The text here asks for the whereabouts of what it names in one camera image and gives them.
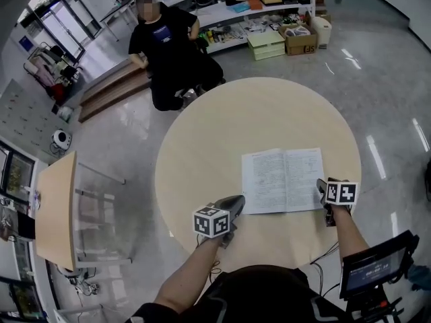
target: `wooden board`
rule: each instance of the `wooden board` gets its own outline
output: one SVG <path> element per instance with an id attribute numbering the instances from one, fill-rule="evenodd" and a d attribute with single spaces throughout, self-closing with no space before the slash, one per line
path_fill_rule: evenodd
<path id="1" fill-rule="evenodd" d="M 92 100 L 88 104 L 85 104 L 81 110 L 78 121 L 80 121 L 80 123 L 87 121 L 89 118 L 97 115 L 101 111 L 113 106 L 121 100 L 148 88 L 150 83 L 151 79 L 149 79 L 146 74 L 139 73 L 138 75 L 129 78 L 127 81 L 113 86 L 106 90 L 102 95 L 99 95 L 97 100 Z"/>
<path id="2" fill-rule="evenodd" d="M 36 212 L 36 253 L 67 269 L 75 269 L 72 198 L 76 152 L 66 155 L 38 176 L 40 208 Z"/>
<path id="3" fill-rule="evenodd" d="M 79 105 L 84 106 L 85 104 L 96 98 L 99 94 L 103 94 L 105 90 L 137 74 L 145 75 L 145 69 L 139 68 L 134 63 L 129 63 L 128 65 L 124 66 L 117 72 L 107 77 L 105 80 L 91 87 L 84 94 Z"/>

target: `book page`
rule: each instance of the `book page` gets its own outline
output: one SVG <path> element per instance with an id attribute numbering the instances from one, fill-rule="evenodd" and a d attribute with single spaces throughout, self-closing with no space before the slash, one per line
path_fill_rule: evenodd
<path id="1" fill-rule="evenodd" d="M 284 152 L 270 149 L 242 156 L 242 214 L 286 212 Z"/>
<path id="2" fill-rule="evenodd" d="M 324 179 L 320 148 L 293 149 L 284 153 L 286 165 L 287 212 L 323 208 L 316 187 Z"/>

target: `black shirt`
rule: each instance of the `black shirt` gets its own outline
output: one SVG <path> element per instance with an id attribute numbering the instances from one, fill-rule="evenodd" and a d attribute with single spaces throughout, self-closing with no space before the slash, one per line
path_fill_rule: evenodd
<path id="1" fill-rule="evenodd" d="M 153 71 L 166 72 L 191 60 L 197 52 L 188 36 L 197 17 L 177 7 L 161 6 L 160 12 L 154 23 L 139 21 L 130 39 L 129 54 L 143 52 Z"/>
<path id="2" fill-rule="evenodd" d="M 181 315 L 147 303 L 133 316 L 145 323 L 349 321 L 343 310 L 308 287 L 305 275 L 301 279 L 295 272 L 278 266 L 250 266 L 222 273 L 197 304 Z"/>

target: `hand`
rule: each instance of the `hand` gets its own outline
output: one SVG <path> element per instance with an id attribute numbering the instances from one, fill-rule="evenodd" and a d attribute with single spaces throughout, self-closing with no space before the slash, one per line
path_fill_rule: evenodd
<path id="1" fill-rule="evenodd" d="M 142 69 L 146 69 L 147 67 L 148 67 L 148 60 L 147 59 L 145 59 L 144 61 L 143 61 L 143 63 L 140 65 L 140 67 L 142 68 Z"/>

